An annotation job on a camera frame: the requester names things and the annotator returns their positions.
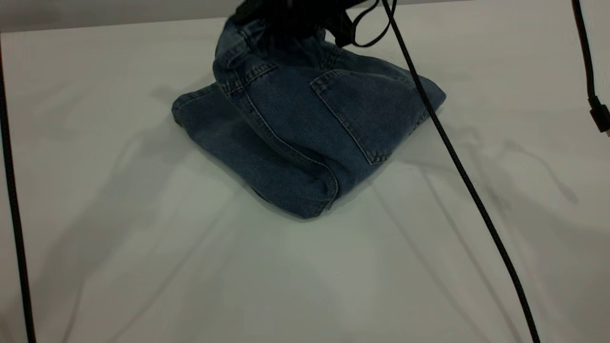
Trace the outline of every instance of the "denim seam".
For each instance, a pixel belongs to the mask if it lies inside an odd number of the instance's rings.
[[[331,69],[335,65],[335,63],[337,62],[337,57],[339,56],[339,51],[341,51],[341,48],[339,48],[338,46],[335,45],[335,49],[332,54],[332,57],[330,59],[328,59],[327,66],[323,67],[322,70]]]
[[[193,102],[193,101],[195,101],[195,100],[197,100],[197,99],[203,98],[204,96],[206,96],[206,95],[208,95],[208,94],[210,94],[210,93],[212,93],[212,92],[213,92],[213,90],[206,91],[205,93],[200,93],[199,91],[194,92],[194,93],[197,93],[197,95],[192,95],[190,99],[188,99],[187,101],[185,101],[185,102],[183,102],[182,104],[180,104],[180,106],[178,106],[177,108],[175,108],[175,111],[176,111],[176,112],[180,112],[180,110],[181,110],[181,109],[182,109],[184,106],[186,106],[186,105],[190,104],[191,102]]]
[[[256,79],[258,79],[259,77],[261,77],[261,76],[267,74],[268,72],[276,69],[277,67],[279,67],[279,65],[271,65],[266,70],[264,70],[264,68],[261,68],[261,69],[263,69],[263,71],[260,74],[258,74],[256,76],[253,76],[252,79],[249,80],[246,84],[243,84],[241,81],[239,81],[239,85],[237,87],[235,87],[235,88],[230,86],[230,85],[221,85],[220,87],[227,94],[227,96],[229,96],[229,95],[231,95],[231,94],[233,94],[233,93],[235,93],[235,92],[237,92],[239,90],[244,89],[246,86],[250,85]]]
[[[334,199],[335,199],[335,197],[337,196],[337,193],[339,192],[339,182],[337,181],[337,177],[335,176],[335,174],[332,172],[332,170],[331,170],[331,169],[330,169],[330,168],[329,168],[327,165],[325,165],[325,164],[323,164],[323,163],[320,163],[320,162],[318,162],[318,161],[316,161],[316,160],[313,160],[313,159],[311,159],[311,158],[309,158],[309,157],[305,156],[303,153],[301,153],[300,151],[298,151],[298,150],[294,149],[294,148],[293,148],[293,147],[292,147],[290,144],[288,144],[288,143],[286,143],[284,140],[282,140],[282,139],[281,139],[281,138],[280,138],[280,137],[279,137],[279,136],[278,136],[278,135],[275,133],[275,131],[274,131],[273,129],[271,129],[271,126],[269,126],[269,124],[268,124],[268,123],[267,123],[267,121],[266,121],[266,120],[263,118],[263,116],[261,116],[261,115],[260,115],[259,110],[256,108],[256,106],[255,106],[255,105],[254,105],[254,103],[252,102],[252,99],[250,98],[250,95],[248,94],[248,92],[247,92],[245,89],[244,89],[243,91],[244,91],[244,93],[245,93],[245,97],[246,97],[246,99],[248,100],[248,102],[249,102],[250,106],[252,106],[252,108],[254,109],[254,111],[253,111],[253,112],[254,112],[254,113],[256,114],[256,116],[258,117],[258,118],[254,118],[254,119],[255,119],[255,120],[259,120],[259,121],[260,121],[262,124],[264,124],[264,125],[265,125],[266,129],[267,129],[267,130],[268,130],[268,131],[271,133],[271,135],[272,135],[272,137],[274,138],[274,140],[275,140],[275,141],[277,141],[278,143],[281,143],[281,144],[283,144],[284,146],[286,146],[286,147],[287,147],[287,148],[290,150],[290,152],[292,152],[292,154],[295,154],[295,155],[296,155],[295,157],[300,157],[300,158],[302,158],[302,159],[304,159],[304,160],[306,160],[306,161],[313,162],[313,163],[315,163],[315,164],[317,164],[317,165],[321,165],[322,167],[326,168],[326,169],[327,169],[327,170],[330,172],[330,174],[331,174],[331,176],[332,176],[332,178],[333,178],[333,180],[334,180],[334,182],[335,182],[335,192],[334,192],[334,195],[333,195],[333,196],[332,196],[332,197],[331,197],[331,198],[328,200],[328,202],[327,202],[326,204],[324,204],[324,205],[320,205],[319,207],[317,207],[317,208],[316,208],[316,215],[320,215],[320,214],[321,214],[321,212],[322,212],[322,211],[324,211],[324,208],[328,207],[328,206],[329,206],[329,205],[330,205],[330,204],[333,202],[333,200],[334,200]]]
[[[335,118],[339,121],[339,123],[341,123],[343,128],[345,128],[345,131],[347,131],[347,133],[352,137],[354,142],[356,142],[356,145],[358,146],[358,148],[364,155],[364,158],[366,158],[367,162],[370,165],[381,164],[381,163],[387,161],[388,158],[390,158],[390,156],[392,155],[392,153],[372,152],[372,151],[369,151],[369,149],[365,149],[364,148],[365,142],[363,142],[363,140],[361,138],[356,137],[354,135],[353,128],[351,127],[349,120],[345,119],[342,115],[338,115],[337,113],[335,113],[335,111],[333,111],[331,109],[329,104],[320,96],[321,92],[328,89],[328,85],[329,85],[328,81],[330,79],[334,79],[337,76],[347,74],[347,73],[348,73],[348,71],[345,71],[345,70],[339,70],[339,69],[331,70],[331,71],[328,71],[325,74],[319,76],[318,78],[314,79],[312,82],[310,82],[309,85],[313,88],[313,90],[316,93],[316,95],[318,96],[318,98],[324,103],[324,105],[330,111],[330,113],[332,113],[333,116],[335,116]],[[396,79],[399,81],[408,81],[408,78],[404,78],[402,76],[397,76],[397,77],[391,76],[390,78]]]

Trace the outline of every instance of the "cable connector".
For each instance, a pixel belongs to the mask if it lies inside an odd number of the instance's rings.
[[[600,102],[597,96],[589,99],[589,103],[591,104],[591,117],[595,120],[597,128],[610,137],[610,110]]]

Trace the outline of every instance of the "stitching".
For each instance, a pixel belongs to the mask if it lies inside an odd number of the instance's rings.
[[[279,65],[277,64],[270,64],[270,63],[266,63],[262,64],[260,66],[258,66],[257,68],[255,68],[253,71],[251,71],[249,74],[256,74],[259,73],[258,75],[254,76],[251,80],[248,80],[246,82],[245,85],[243,85],[243,87],[247,87],[248,85],[250,85],[252,82],[254,82],[254,80],[258,79],[259,77],[267,74],[268,72],[278,68]]]
[[[332,170],[331,170],[331,169],[330,169],[330,168],[329,168],[327,165],[322,164],[322,163],[320,163],[320,162],[318,162],[318,161],[316,161],[316,160],[313,160],[313,159],[311,159],[311,158],[309,158],[309,157],[305,156],[305,155],[304,155],[304,154],[302,154],[300,151],[298,151],[298,150],[294,149],[292,146],[290,146],[288,143],[286,143],[284,140],[282,140],[282,139],[281,139],[281,138],[280,138],[280,137],[279,137],[279,136],[278,136],[278,135],[277,135],[277,134],[274,132],[274,130],[273,130],[273,129],[271,129],[271,127],[269,126],[269,124],[267,123],[267,121],[265,121],[265,119],[264,119],[264,118],[263,118],[263,117],[260,115],[259,110],[256,108],[256,106],[255,106],[255,105],[254,105],[254,103],[252,102],[252,99],[250,99],[250,95],[248,94],[248,92],[247,92],[245,89],[243,90],[243,92],[244,92],[244,94],[245,94],[245,98],[248,100],[248,102],[249,102],[250,106],[251,106],[251,107],[252,107],[252,109],[253,109],[253,111],[252,111],[252,112],[254,112],[254,114],[255,114],[255,115],[258,117],[258,119],[260,120],[260,122],[261,122],[262,124],[264,124],[264,125],[265,125],[266,129],[267,129],[267,130],[268,130],[268,131],[269,131],[269,132],[272,134],[273,138],[275,138],[275,141],[277,141],[277,142],[279,142],[279,143],[283,144],[283,145],[284,145],[286,148],[288,148],[288,149],[290,150],[290,152],[291,152],[292,154],[296,154],[297,156],[300,156],[300,157],[302,157],[302,158],[303,158],[303,159],[305,159],[305,160],[308,160],[308,161],[310,161],[310,162],[313,162],[313,163],[315,163],[315,164],[317,164],[317,165],[321,165],[322,167],[326,168],[326,169],[327,169],[327,170],[330,172],[330,174],[331,174],[331,176],[332,176],[332,178],[333,178],[333,180],[334,180],[334,182],[335,182],[335,194],[334,194],[334,195],[333,195],[333,196],[330,198],[330,200],[329,200],[329,201],[328,201],[328,202],[327,202],[327,203],[326,203],[324,206],[320,206],[320,209],[318,209],[318,211],[319,211],[319,212],[317,212],[317,215],[320,215],[320,213],[321,213],[321,212],[324,210],[324,208],[325,208],[325,207],[327,207],[327,206],[329,206],[329,205],[330,205],[330,204],[331,204],[331,203],[332,203],[332,202],[335,200],[335,197],[337,196],[337,193],[339,192],[339,183],[337,182],[337,177],[335,176],[335,174],[332,172]]]
[[[189,93],[189,95],[190,95],[190,99],[188,99],[187,101],[183,102],[182,104],[180,104],[180,106],[178,106],[177,108],[175,108],[175,109],[173,109],[173,110],[175,110],[176,112],[180,112],[180,110],[181,110],[181,109],[182,109],[184,106],[186,106],[186,105],[188,105],[188,104],[192,103],[193,101],[195,101],[195,100],[197,100],[197,99],[203,98],[204,96],[206,96],[206,95],[208,95],[208,94],[212,93],[214,90],[213,90],[213,89],[211,89],[211,88],[212,88],[214,85],[217,85],[217,86],[218,86],[218,84],[217,84],[217,83],[213,83],[213,84],[211,84],[211,85],[207,86],[206,88],[204,88],[204,89],[206,90],[206,92],[202,92],[202,90],[197,90],[197,91],[195,91],[195,92]]]

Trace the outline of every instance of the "jeans waistband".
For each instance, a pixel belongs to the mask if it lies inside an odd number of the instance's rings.
[[[264,20],[254,20],[244,26],[227,20],[216,47],[216,62],[223,68],[233,68],[239,57],[252,51],[252,46],[263,36],[267,27]]]

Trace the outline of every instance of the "folded jeans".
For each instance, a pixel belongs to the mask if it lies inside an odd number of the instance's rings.
[[[261,197],[316,217],[385,162],[428,113],[407,70],[324,40],[227,21],[216,83],[180,96],[189,136]],[[445,94],[422,83],[435,109]]]

